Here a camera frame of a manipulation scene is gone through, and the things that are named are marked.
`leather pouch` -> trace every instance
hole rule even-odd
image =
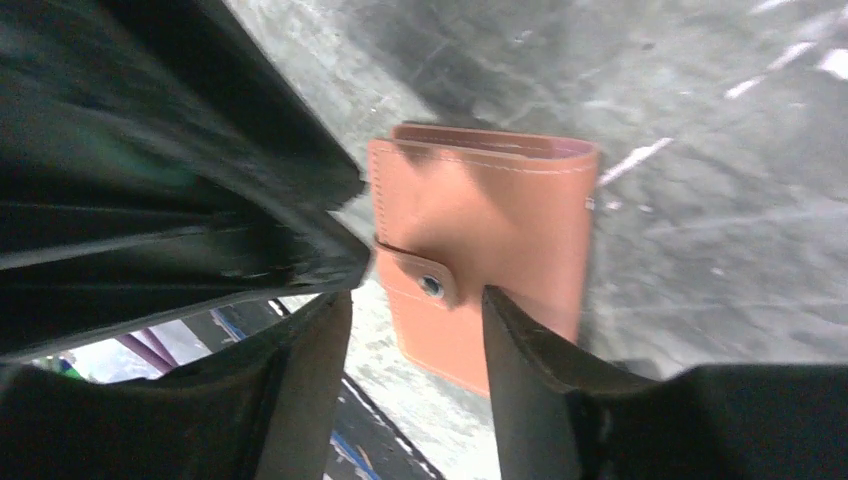
[[[377,272],[407,358],[488,395],[484,285],[576,340],[597,157],[582,140],[412,124],[369,143]]]

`snap button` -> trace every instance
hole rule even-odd
[[[445,295],[445,289],[442,287],[442,282],[431,275],[424,275],[419,278],[418,286],[421,287],[421,290],[424,290],[424,293],[433,298],[442,298]]]

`leather tab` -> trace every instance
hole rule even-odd
[[[448,267],[379,242],[375,246],[377,272],[384,286],[448,310],[459,304],[456,279]]]

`concrete surface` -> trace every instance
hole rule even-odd
[[[407,120],[599,143],[581,342],[662,376],[848,360],[845,0],[229,0],[364,168]],[[340,218],[373,234],[370,199]],[[373,277],[349,373],[451,479],[486,403],[404,361]]]

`folded wallet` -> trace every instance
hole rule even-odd
[[[488,395],[484,285],[576,340],[597,158],[582,140],[412,124],[368,144],[377,273],[409,360]]]

